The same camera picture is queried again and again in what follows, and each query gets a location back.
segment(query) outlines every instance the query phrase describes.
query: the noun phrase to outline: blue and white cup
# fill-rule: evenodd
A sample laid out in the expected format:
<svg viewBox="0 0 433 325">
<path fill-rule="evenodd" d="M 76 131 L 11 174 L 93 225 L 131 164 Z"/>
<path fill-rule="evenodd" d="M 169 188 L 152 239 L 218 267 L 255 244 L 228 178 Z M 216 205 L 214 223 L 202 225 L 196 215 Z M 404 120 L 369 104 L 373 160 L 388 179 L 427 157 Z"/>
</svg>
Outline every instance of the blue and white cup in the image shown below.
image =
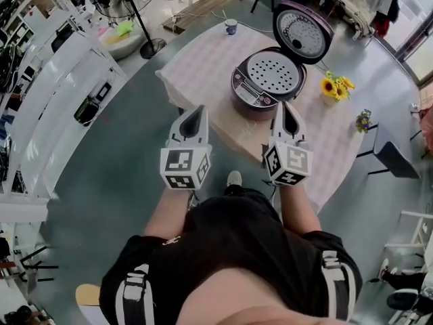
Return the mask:
<svg viewBox="0 0 433 325">
<path fill-rule="evenodd" d="M 225 32 L 229 35 L 234 35 L 237 30 L 237 20 L 236 19 L 227 19 L 225 21 Z"/>
</svg>

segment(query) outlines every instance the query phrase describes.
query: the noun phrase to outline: fan base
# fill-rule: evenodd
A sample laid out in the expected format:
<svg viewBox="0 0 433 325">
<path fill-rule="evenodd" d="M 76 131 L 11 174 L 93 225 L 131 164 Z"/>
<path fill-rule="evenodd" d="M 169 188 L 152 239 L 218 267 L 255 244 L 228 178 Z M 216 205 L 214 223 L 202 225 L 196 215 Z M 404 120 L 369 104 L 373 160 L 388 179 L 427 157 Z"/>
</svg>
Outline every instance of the fan base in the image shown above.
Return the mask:
<svg viewBox="0 0 433 325">
<path fill-rule="evenodd" d="M 150 59 L 155 54 L 157 54 L 162 48 L 166 46 L 167 42 L 163 39 L 152 39 L 148 42 L 146 42 L 141 48 L 140 48 L 140 55 L 144 59 Z"/>
</svg>

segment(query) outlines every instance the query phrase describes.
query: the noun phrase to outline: person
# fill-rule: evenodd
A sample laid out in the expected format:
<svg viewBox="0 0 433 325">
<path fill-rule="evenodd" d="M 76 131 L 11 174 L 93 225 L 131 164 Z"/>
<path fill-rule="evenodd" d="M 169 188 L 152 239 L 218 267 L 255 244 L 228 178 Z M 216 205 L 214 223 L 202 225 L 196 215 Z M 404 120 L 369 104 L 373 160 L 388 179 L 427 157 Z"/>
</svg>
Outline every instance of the person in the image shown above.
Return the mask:
<svg viewBox="0 0 433 325">
<path fill-rule="evenodd" d="M 224 195 L 188 211 L 190 193 L 165 189 L 142 236 L 131 237 L 101 283 L 117 324 L 346 324 L 327 318 L 326 252 L 346 264 L 333 300 L 346 320 L 362 278 L 339 237 L 323 232 L 302 184 L 279 187 L 282 222 L 232 171 Z M 350 281 L 356 289 L 350 289 Z"/>
<path fill-rule="evenodd" d="M 422 284 L 426 278 L 427 273 L 418 272 L 415 274 L 396 274 L 397 268 L 389 270 L 389 260 L 385 259 L 382 263 L 379 276 L 377 280 L 372 280 L 372 282 L 383 281 L 387 282 L 391 287 L 396 290 L 400 289 L 416 289 L 421 292 Z"/>
</svg>

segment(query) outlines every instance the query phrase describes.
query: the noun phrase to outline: person's right arm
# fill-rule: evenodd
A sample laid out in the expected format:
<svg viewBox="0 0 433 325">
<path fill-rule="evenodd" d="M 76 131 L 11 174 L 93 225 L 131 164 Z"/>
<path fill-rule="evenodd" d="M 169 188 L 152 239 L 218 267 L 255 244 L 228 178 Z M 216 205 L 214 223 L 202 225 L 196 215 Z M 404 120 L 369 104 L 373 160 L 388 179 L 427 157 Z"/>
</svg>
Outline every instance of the person's right arm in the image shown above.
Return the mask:
<svg viewBox="0 0 433 325">
<path fill-rule="evenodd" d="M 302 184 L 280 187 L 279 195 L 283 225 L 286 229 L 299 236 L 322 230 Z"/>
</svg>

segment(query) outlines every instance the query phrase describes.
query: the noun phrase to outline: gray chair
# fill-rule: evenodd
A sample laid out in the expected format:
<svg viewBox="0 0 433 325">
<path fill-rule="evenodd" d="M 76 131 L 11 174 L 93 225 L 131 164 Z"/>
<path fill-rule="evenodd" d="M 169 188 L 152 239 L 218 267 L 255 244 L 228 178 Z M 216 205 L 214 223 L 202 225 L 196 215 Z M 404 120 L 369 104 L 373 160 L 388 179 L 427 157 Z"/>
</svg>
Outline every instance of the gray chair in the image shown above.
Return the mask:
<svg viewBox="0 0 433 325">
<path fill-rule="evenodd" d="M 374 154 L 374 156 L 385 165 L 386 169 L 368 172 L 368 174 L 375 175 L 377 173 L 391 172 L 398 178 L 419 179 L 418 172 L 412 166 L 411 162 L 401 154 L 398 149 L 398 144 L 395 142 L 391 132 L 381 123 L 369 128 L 369 130 L 372 129 L 377 129 L 373 150 L 358 154 L 357 158 L 359 156 Z"/>
</svg>

